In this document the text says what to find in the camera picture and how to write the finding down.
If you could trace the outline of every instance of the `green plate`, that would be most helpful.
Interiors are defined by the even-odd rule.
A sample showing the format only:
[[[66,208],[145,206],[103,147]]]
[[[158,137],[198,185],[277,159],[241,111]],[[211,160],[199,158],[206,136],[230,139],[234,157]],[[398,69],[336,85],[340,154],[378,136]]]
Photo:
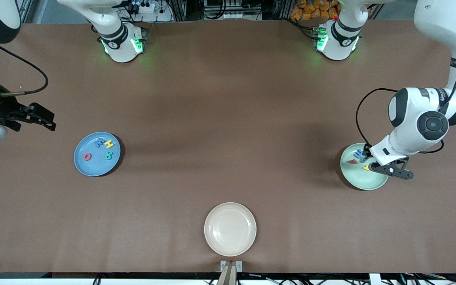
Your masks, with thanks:
[[[360,162],[359,158],[355,157],[357,150],[363,150],[364,144],[352,144],[344,150],[340,157],[340,170],[346,180],[358,189],[362,190],[376,190],[383,186],[387,180],[387,175],[375,173],[363,169],[364,166],[376,162],[374,157],[367,159],[365,162]],[[349,163],[350,160],[355,159],[357,164]]]

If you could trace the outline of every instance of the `white plate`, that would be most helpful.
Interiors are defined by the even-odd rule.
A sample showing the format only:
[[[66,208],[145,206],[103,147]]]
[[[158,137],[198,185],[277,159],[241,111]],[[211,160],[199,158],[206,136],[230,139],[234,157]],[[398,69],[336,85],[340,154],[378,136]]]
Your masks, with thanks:
[[[205,239],[213,251],[223,256],[246,252],[257,236],[255,217],[241,204],[228,202],[217,205],[207,216]]]

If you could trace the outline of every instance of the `plate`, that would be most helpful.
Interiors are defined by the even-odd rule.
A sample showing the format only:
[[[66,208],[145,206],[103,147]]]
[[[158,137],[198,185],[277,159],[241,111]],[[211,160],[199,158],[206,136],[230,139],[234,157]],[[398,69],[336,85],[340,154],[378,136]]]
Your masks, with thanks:
[[[360,159],[355,157],[357,150],[363,150],[365,144],[352,144],[344,150],[340,157],[340,170],[346,180],[358,189],[376,190],[383,186],[388,176],[373,171],[363,169],[364,166],[376,162],[374,157],[367,159],[365,162],[360,162]],[[356,160],[356,164],[351,164],[349,161]]]
[[[257,236],[255,217],[241,204],[219,204],[207,216],[205,239],[220,255],[233,257],[246,252]]]
[[[83,175],[101,176],[111,171],[121,157],[121,145],[111,133],[96,132],[84,137],[75,148],[74,163]]]

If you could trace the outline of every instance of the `tabletop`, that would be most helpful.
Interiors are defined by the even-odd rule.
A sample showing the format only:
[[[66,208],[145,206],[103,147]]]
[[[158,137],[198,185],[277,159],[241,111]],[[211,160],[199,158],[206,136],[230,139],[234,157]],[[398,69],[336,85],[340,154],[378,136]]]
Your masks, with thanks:
[[[47,89],[19,98],[56,114],[0,141],[0,272],[206,272],[207,214],[238,202],[257,236],[252,272],[456,272],[456,126],[436,154],[411,157],[412,180],[357,191],[340,154],[362,138],[355,110],[375,88],[444,87],[449,50],[412,21],[369,21],[346,60],[326,59],[287,22],[156,24],[146,54],[113,62],[89,25],[23,25],[5,45],[42,68]],[[0,84],[43,79],[0,52]],[[360,125],[391,130],[392,94],[375,93]],[[86,177],[86,135],[119,137],[125,155]]]

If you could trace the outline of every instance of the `table surface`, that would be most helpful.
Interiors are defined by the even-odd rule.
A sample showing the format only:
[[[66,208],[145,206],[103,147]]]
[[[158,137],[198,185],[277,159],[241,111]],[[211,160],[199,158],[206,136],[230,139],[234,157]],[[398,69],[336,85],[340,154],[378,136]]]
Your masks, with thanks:
[[[56,114],[0,141],[0,271],[217,270],[203,235],[217,204],[244,204],[258,233],[242,256],[257,272],[456,272],[456,126],[445,149],[416,155],[412,180],[376,191],[339,175],[358,143],[370,90],[443,87],[449,51],[411,21],[369,21],[341,62],[286,22],[157,24],[147,53],[114,63],[88,25],[24,25],[11,51],[41,67],[45,91],[19,98]],[[43,79],[0,52],[0,83]],[[367,99],[371,143],[391,131],[391,93]],[[120,137],[125,157],[85,177],[86,135]]]

